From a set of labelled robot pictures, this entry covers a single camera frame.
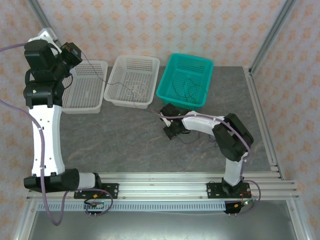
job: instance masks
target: basket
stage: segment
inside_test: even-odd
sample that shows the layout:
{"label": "basket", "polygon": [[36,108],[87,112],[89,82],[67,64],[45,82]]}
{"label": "basket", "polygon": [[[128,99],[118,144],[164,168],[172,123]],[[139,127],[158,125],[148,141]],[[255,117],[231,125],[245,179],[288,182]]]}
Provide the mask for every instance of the basket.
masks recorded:
{"label": "basket", "polygon": [[165,104],[196,110],[206,103],[214,63],[202,57],[174,53],[156,95]]}
{"label": "basket", "polygon": [[71,76],[63,80],[66,88],[62,96],[62,111],[66,114],[100,113],[108,63],[100,60],[83,60],[71,69]]}
{"label": "basket", "polygon": [[159,66],[155,57],[118,56],[103,98],[116,106],[146,109],[154,99]]}

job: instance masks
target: gray tabletop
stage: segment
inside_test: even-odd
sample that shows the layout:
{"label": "gray tabletop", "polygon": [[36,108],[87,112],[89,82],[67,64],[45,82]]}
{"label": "gray tabletop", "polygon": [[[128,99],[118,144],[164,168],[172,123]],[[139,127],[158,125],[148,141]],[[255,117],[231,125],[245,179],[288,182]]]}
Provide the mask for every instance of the gray tabletop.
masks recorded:
{"label": "gray tabletop", "polygon": [[[157,87],[164,72],[160,67]],[[109,67],[107,79],[112,68]],[[148,109],[103,100],[98,114],[61,115],[60,141],[67,168],[81,172],[224,172],[225,158],[209,136],[198,132],[169,140],[165,124],[151,113],[165,104],[154,94]],[[215,67],[204,107],[197,112],[236,114],[254,138],[245,172],[270,166],[242,67]]]}

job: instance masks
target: patterned wallpaper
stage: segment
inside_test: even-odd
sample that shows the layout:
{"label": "patterned wallpaper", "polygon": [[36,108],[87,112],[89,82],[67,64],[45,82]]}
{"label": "patterned wallpaper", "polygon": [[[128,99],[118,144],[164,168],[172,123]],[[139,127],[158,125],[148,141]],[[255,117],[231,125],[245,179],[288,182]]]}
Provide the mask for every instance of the patterned wallpaper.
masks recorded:
{"label": "patterned wallpaper", "polygon": [[[1,0],[0,48],[27,42],[41,30],[26,0]],[[24,49],[0,53],[0,97],[25,107],[23,90],[28,63]],[[33,164],[32,124],[25,116],[0,105],[0,239],[13,239],[27,190],[23,178]]]}
{"label": "patterned wallpaper", "polygon": [[254,76],[288,179],[320,236],[320,1],[298,0]]}
{"label": "patterned wallpaper", "polygon": [[250,67],[285,0],[40,0],[62,43],[113,65],[122,54],[172,53]]}

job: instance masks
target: white plastic basket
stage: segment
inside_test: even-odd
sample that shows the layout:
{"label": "white plastic basket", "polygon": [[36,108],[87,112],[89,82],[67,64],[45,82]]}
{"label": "white plastic basket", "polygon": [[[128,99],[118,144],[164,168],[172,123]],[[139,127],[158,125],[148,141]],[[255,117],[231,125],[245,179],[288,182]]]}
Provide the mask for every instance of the white plastic basket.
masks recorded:
{"label": "white plastic basket", "polygon": [[[66,114],[98,114],[100,112],[108,63],[100,60],[89,60],[89,62],[90,64],[83,60],[70,71],[73,82],[64,90],[62,96],[62,111]],[[71,79],[69,76],[63,80],[64,87],[71,83]]]}
{"label": "white plastic basket", "polygon": [[118,56],[103,98],[116,106],[146,109],[154,99],[159,66],[156,57]]}

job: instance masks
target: teal plastic basket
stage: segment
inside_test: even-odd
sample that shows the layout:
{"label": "teal plastic basket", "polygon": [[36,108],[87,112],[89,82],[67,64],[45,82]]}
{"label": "teal plastic basket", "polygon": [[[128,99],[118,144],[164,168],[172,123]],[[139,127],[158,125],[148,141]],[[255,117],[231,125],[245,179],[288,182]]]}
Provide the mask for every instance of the teal plastic basket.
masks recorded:
{"label": "teal plastic basket", "polygon": [[196,110],[206,103],[214,63],[198,56],[174,53],[156,95],[165,104]]}

